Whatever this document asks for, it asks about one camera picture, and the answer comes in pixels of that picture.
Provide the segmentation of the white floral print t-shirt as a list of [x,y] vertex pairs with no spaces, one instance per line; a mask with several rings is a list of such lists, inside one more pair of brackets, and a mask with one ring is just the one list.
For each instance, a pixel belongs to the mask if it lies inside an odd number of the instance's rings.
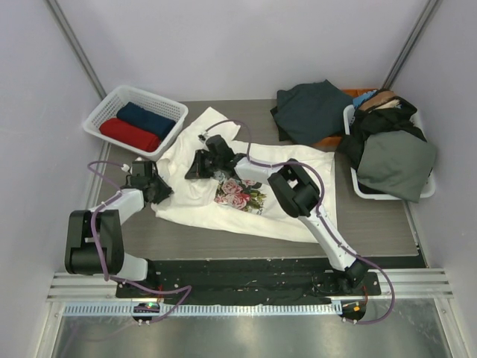
[[244,153],[250,148],[254,160],[281,163],[295,159],[313,167],[324,182],[323,205],[329,219],[337,221],[334,153],[304,145],[248,145],[236,140],[238,132],[238,125],[210,107],[177,136],[174,144],[157,161],[159,175],[173,189],[170,198],[152,206],[157,217],[192,227],[314,242],[308,228],[281,209],[267,184],[226,180],[222,176],[185,179],[195,152],[204,147],[198,135],[220,134],[236,153]]

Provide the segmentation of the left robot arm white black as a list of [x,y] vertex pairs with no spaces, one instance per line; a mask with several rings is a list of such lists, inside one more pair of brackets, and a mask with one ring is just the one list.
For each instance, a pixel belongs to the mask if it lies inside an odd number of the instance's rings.
[[169,198],[173,190],[159,176],[154,161],[136,160],[121,168],[127,172],[126,182],[116,188],[113,197],[70,214],[65,268],[70,274],[102,274],[105,280],[133,283],[139,295],[149,298],[159,287],[155,266],[125,251],[122,225],[147,204]]

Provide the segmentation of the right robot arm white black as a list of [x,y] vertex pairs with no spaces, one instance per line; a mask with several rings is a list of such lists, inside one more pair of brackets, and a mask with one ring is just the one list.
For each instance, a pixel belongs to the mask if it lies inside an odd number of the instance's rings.
[[295,159],[282,163],[254,160],[250,148],[235,153],[220,135],[198,136],[205,145],[198,149],[185,179],[206,179],[214,175],[251,180],[269,185],[282,210],[301,221],[327,255],[338,291],[356,293],[364,284],[368,265],[332,224],[323,205],[323,179],[311,166]]

